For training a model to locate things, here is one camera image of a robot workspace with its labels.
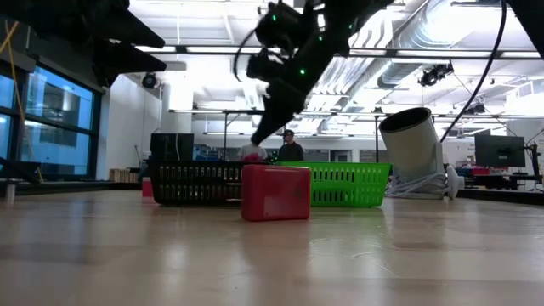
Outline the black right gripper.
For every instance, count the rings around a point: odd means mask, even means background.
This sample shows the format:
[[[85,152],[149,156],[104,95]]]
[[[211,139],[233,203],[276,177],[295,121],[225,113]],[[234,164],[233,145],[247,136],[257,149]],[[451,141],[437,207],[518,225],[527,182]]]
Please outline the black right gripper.
[[[292,95],[264,96],[264,111],[251,143],[260,145],[304,109],[304,98],[336,54],[349,53],[347,25],[303,26],[298,48],[288,52],[273,47],[262,48],[248,61],[248,76],[269,84],[269,95],[286,90]]]

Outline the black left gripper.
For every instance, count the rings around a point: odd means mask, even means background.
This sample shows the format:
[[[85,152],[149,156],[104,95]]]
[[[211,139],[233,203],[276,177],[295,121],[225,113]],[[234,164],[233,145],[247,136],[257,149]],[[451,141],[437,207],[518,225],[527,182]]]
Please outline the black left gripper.
[[[99,18],[105,38],[152,48],[165,41],[133,15],[130,0],[16,0],[16,19],[40,37],[73,38]],[[167,64],[132,45],[101,42],[94,47],[93,73],[102,87],[110,88],[121,74],[162,72]]]

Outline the red charger with port slots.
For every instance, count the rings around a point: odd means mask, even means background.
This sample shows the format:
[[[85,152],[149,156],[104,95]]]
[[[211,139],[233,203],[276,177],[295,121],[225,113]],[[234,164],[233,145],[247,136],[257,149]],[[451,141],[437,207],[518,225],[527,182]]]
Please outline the red charger with port slots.
[[[310,178],[311,171],[304,167],[245,165],[241,217],[251,222],[309,219]]]

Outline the person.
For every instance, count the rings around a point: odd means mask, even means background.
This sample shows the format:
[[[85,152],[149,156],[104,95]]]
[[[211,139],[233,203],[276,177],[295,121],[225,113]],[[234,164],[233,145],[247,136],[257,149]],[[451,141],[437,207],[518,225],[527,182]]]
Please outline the person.
[[[264,148],[260,147],[259,145],[255,145],[255,144],[246,144],[244,146],[242,146],[239,151],[238,151],[238,154],[237,154],[237,157],[238,157],[238,160],[243,162],[243,158],[245,156],[248,156],[248,155],[251,155],[253,153],[258,153],[261,158],[263,159],[262,162],[267,158],[267,153],[265,151]]]
[[[286,129],[283,133],[283,145],[279,150],[280,161],[302,161],[303,147],[294,140],[294,132]]]

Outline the long ceiling light bar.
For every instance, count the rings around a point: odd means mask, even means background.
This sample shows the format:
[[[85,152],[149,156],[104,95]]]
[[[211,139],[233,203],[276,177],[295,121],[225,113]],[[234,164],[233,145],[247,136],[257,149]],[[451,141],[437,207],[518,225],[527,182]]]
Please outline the long ceiling light bar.
[[[137,49],[148,54],[194,54],[194,55],[243,55],[258,54],[260,47],[212,46],[212,45],[175,45],[163,48],[138,46]],[[465,49],[402,49],[402,48],[351,48],[349,57],[361,58],[399,58],[399,59],[465,59],[482,60],[491,56],[488,50]],[[495,57],[499,60],[538,60],[541,55],[531,50],[498,50]]]

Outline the green plastic basket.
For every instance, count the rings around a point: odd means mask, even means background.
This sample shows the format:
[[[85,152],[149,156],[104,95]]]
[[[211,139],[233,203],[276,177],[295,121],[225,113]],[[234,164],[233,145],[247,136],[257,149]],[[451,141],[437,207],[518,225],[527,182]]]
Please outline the green plastic basket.
[[[311,207],[379,207],[392,166],[388,163],[279,161],[311,172]]]

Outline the black monitor back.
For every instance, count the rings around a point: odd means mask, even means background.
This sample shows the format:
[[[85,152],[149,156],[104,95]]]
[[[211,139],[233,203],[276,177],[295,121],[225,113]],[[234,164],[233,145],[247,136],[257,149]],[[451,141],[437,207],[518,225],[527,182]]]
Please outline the black monitor back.
[[[150,138],[150,159],[158,161],[192,161],[193,133],[153,133]]]

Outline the black monitor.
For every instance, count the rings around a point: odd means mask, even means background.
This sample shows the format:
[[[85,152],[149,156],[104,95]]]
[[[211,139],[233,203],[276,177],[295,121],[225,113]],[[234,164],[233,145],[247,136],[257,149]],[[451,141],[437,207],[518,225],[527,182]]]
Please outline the black monitor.
[[[483,167],[524,167],[522,137],[478,134],[474,138],[475,161]]]
[[[150,159],[158,161],[192,161],[193,133],[153,133],[150,138]]]

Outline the black plastic basket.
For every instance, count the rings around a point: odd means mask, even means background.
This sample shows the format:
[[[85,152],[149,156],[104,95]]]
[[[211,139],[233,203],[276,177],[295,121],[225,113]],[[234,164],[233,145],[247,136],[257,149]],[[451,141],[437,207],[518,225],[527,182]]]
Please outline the black plastic basket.
[[[155,202],[163,206],[223,205],[241,200],[243,162],[150,161]]]

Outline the wooden crates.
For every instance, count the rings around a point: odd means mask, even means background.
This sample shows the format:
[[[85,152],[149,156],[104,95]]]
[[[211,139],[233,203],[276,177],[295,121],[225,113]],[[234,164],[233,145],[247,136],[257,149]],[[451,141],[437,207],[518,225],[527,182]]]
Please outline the wooden crates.
[[[139,181],[139,167],[111,168],[109,180],[115,183],[137,183]]]

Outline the white cylinder with dark opening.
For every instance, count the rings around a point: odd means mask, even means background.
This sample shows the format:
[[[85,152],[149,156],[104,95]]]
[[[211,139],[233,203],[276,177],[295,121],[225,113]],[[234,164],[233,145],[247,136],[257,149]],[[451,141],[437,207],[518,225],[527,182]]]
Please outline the white cylinder with dark opening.
[[[378,126],[394,170],[408,181],[445,175],[432,112],[426,107],[402,110]]]

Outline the white round piece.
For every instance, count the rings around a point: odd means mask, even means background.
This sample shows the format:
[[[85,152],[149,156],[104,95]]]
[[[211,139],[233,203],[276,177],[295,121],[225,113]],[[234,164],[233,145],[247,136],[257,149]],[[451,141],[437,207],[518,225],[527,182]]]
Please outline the white round piece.
[[[457,174],[452,165],[448,165],[446,171],[447,195],[450,199],[455,199],[458,191],[465,186],[465,178]]]

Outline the background desk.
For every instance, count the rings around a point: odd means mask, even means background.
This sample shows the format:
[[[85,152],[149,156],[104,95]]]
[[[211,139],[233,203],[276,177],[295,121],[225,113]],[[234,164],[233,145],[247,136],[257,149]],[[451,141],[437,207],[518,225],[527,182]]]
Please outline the background desk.
[[[484,186],[488,190],[518,190],[520,181],[533,181],[541,184],[541,175],[515,174],[471,174],[464,178],[465,186]]]

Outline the black background rig frame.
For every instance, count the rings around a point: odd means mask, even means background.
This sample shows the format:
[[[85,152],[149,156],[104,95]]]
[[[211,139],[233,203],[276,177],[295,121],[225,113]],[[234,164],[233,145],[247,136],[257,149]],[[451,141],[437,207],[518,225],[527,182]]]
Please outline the black background rig frame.
[[[248,115],[248,116],[264,116],[267,114],[265,110],[220,110],[220,114],[223,114],[225,116],[225,126],[227,127],[228,122],[228,116],[230,114],[236,114],[238,115]],[[334,116],[346,116],[352,119],[356,119],[359,117],[370,117],[372,122],[375,122],[377,125],[377,122],[380,117],[387,117],[388,114],[385,113],[379,113],[379,112],[341,112],[341,111],[305,111],[303,110],[300,113],[294,113],[291,114],[291,119],[294,117],[309,117],[309,118],[318,118],[318,117],[324,117],[324,118],[330,118]]]

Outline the silver ventilation duct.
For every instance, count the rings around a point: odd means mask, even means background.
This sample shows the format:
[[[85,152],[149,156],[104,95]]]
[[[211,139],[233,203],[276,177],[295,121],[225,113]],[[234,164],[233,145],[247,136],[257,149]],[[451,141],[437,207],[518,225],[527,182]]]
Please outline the silver ventilation duct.
[[[467,6],[468,0],[429,0],[404,30],[393,48],[452,48],[477,28],[498,21],[497,10]]]

